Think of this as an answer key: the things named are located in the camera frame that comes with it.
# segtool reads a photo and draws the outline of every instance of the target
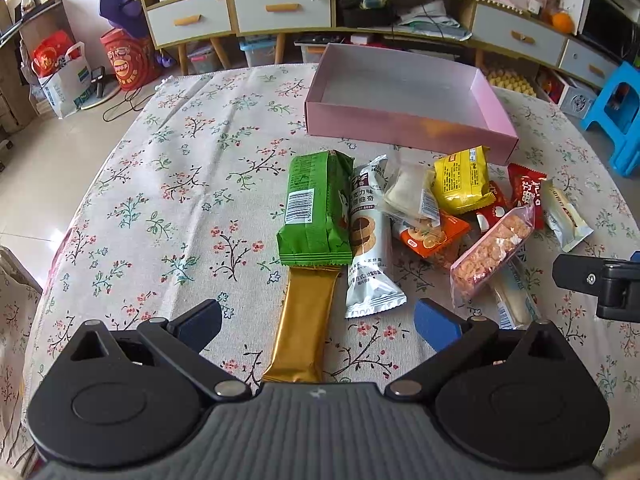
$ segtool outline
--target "blue gripper pad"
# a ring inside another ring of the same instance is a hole
[[[464,322],[461,317],[428,298],[415,303],[415,330],[436,352],[462,336]]]

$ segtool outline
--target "pink box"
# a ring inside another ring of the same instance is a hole
[[[506,165],[518,143],[477,68],[399,50],[331,43],[305,101],[310,135],[454,153],[490,148]]]

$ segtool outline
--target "cabinet leg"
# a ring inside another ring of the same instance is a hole
[[[222,68],[224,68],[225,70],[229,70],[231,68],[231,63],[229,63],[229,58],[226,56],[226,52],[224,47],[222,46],[220,38],[209,39],[211,41],[211,44],[213,45],[213,50],[216,51],[216,56],[218,56]]]
[[[187,59],[187,45],[178,45],[178,58],[180,60],[180,72],[182,75],[189,75],[189,60]]]
[[[274,64],[280,65],[282,58],[284,57],[284,42],[287,39],[287,35],[284,32],[278,34],[276,38],[276,61]]]
[[[482,68],[484,66],[484,50],[476,48],[476,68]]]

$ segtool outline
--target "ribbed gray surface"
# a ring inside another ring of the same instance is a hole
[[[590,466],[518,474],[445,443],[419,406],[385,400],[375,384],[267,384],[255,399],[216,407],[188,446],[126,472],[51,464],[36,480],[591,480]]]

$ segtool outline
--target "red bucket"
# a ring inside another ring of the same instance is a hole
[[[150,37],[137,40],[121,28],[112,28],[100,38],[100,42],[124,91],[143,87],[160,75]]]

